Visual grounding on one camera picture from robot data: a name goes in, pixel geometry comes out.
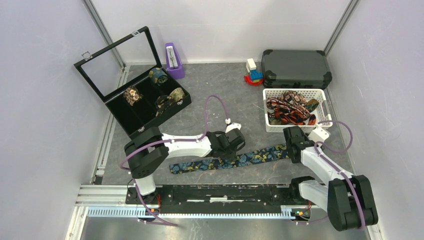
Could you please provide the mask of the blue yellow patterned tie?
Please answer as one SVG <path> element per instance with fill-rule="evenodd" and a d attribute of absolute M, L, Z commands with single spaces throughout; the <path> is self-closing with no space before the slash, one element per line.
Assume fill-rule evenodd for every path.
<path fill-rule="evenodd" d="M 237 155 L 234 159 L 211 158 L 191 162 L 174 163 L 169 165 L 172 174 L 185 174 L 198 171 L 223 170 L 251 165 L 258 165 L 278 160 L 288 159 L 288 151 L 285 144 L 274 145 L 251 152 Z"/>

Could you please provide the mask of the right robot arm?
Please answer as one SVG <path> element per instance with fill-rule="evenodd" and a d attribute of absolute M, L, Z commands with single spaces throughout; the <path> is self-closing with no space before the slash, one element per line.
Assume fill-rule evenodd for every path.
<path fill-rule="evenodd" d="M 310 133 L 298 126 L 283 130 L 286 150 L 294 164 L 302 164 L 314 172 L 294 178 L 289 199 L 295 204 L 308 200 L 327 213 L 337 231 L 360 229 L 379 221 L 373 190 L 365 175 L 354 175 L 331 160 L 323 151 L 330 133 L 317 125 Z"/>

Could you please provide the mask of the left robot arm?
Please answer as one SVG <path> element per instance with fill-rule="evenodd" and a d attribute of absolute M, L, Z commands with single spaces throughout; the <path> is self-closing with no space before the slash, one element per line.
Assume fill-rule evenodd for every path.
<path fill-rule="evenodd" d="M 227 125 L 225 131 L 192 136 L 169 135 L 151 127 L 124 146 L 125 162 L 135 180 L 137 196 L 145 204 L 151 204 L 157 198 L 153 173 L 165 160 L 186 156 L 235 158 L 245 144 L 241 124 L 235 122 Z"/>

